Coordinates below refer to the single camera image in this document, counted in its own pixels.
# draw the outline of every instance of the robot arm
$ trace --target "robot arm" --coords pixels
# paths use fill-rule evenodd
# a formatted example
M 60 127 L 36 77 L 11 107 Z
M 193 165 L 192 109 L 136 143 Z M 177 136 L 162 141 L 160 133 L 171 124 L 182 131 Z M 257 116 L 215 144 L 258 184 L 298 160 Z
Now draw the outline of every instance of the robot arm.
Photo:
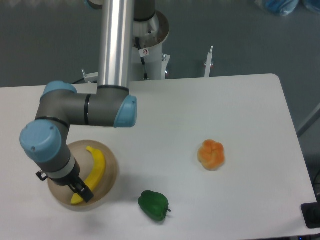
M 86 202 L 94 195 L 80 179 L 79 165 L 66 144 L 70 125 L 133 127 L 137 120 L 137 98 L 127 88 L 134 1 L 104 0 L 103 5 L 97 93 L 79 94 L 68 83 L 49 83 L 35 121 L 20 134 L 25 153 L 41 168 L 38 177 L 68 185 Z

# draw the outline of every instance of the silver metal tube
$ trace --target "silver metal tube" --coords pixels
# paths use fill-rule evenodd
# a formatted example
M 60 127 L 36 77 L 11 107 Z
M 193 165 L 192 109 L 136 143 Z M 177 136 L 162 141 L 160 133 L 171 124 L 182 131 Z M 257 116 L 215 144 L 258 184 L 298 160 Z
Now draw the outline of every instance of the silver metal tube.
M 131 66 L 132 29 L 134 22 L 133 0 L 104 0 L 99 86 L 128 86 Z

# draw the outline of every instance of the beige bowl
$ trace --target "beige bowl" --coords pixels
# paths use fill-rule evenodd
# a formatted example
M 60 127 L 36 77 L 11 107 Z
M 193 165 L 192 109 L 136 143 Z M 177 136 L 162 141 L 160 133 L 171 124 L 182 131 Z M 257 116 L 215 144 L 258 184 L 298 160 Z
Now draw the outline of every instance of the beige bowl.
M 49 189 L 52 195 L 68 209 L 91 206 L 101 200 L 104 196 L 106 196 L 114 186 L 118 175 L 117 160 L 112 151 L 107 146 L 97 141 L 77 141 L 71 143 L 68 146 L 76 161 L 79 163 L 79 176 L 83 181 L 85 181 L 89 176 L 94 166 L 94 159 L 91 153 L 86 150 L 86 147 L 90 146 L 94 149 L 99 149 L 103 153 L 106 163 L 105 173 L 102 177 L 102 180 L 93 191 L 94 197 L 88 203 L 83 201 L 79 204 L 72 205 L 71 198 L 74 195 L 74 192 L 68 186 L 56 185 L 51 179 L 48 178 Z

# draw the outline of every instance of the blue joint cap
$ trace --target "blue joint cap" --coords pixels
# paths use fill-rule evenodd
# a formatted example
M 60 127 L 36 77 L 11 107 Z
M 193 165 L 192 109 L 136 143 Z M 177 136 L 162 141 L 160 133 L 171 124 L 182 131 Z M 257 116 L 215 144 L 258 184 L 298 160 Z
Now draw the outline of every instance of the blue joint cap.
M 62 146 L 62 137 L 57 126 L 41 119 L 30 122 L 21 131 L 20 144 L 29 158 L 42 164 L 58 154 Z
M 135 96 L 127 96 L 114 121 L 115 128 L 131 128 L 137 122 L 138 102 Z
M 41 98 L 47 93 L 50 93 L 56 90 L 68 90 L 75 94 L 77 93 L 77 89 L 69 83 L 66 83 L 63 81 L 52 81 L 45 87 Z
M 84 5 L 87 8 L 91 9 L 91 10 L 100 10 L 100 9 L 102 9 L 102 5 L 96 5 L 94 3 L 89 3 L 88 2 L 89 0 L 83 0 L 83 1 L 84 1 Z

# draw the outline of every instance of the warning label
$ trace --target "warning label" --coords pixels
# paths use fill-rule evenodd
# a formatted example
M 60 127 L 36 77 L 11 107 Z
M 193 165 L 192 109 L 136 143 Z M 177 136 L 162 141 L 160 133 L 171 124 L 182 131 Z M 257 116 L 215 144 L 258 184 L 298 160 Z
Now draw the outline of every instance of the warning label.
M 148 56 L 150 54 L 149 48 L 140 49 L 139 50 L 139 54 L 140 54 L 141 58 L 145 57 L 145 56 Z

